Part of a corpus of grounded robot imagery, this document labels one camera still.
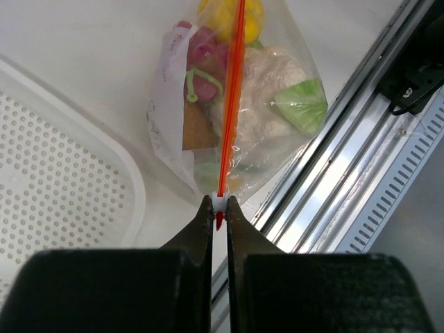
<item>white plastic clip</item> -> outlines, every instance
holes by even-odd
[[[223,212],[227,210],[228,199],[230,197],[230,192],[225,192],[223,196],[217,196],[217,192],[213,192],[211,195],[211,201],[213,203],[214,213]]]

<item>white tray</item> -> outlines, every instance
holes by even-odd
[[[0,58],[0,308],[33,253],[130,246],[145,205],[128,152]]]

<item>clear plastic bag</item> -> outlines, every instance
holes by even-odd
[[[199,196],[217,189],[237,0],[195,0],[167,32],[148,123],[155,154]],[[316,66],[283,0],[246,0],[245,58],[227,191],[244,202],[323,128]]]

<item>handwritten label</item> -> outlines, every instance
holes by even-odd
[[[153,98],[146,111],[154,153],[196,193],[194,155],[182,152],[182,136],[187,52],[189,39],[197,30],[197,26],[176,27],[165,34],[155,70]]]

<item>black cable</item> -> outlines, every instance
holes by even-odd
[[[433,86],[431,89],[427,90],[424,94],[422,94],[422,96],[418,97],[414,102],[410,103],[410,105],[396,110],[395,108],[397,106],[397,100],[398,100],[398,96],[396,99],[394,99],[393,101],[391,101],[390,105],[388,106],[388,111],[393,115],[393,116],[400,116],[402,114],[406,114],[408,112],[410,112],[414,107],[416,107],[417,105],[419,105],[420,103],[422,103],[423,101],[425,101],[425,99],[427,99],[428,97],[430,97],[432,94],[434,94],[434,92],[436,90],[438,90],[442,85],[444,85],[444,78],[442,78],[435,86]]]

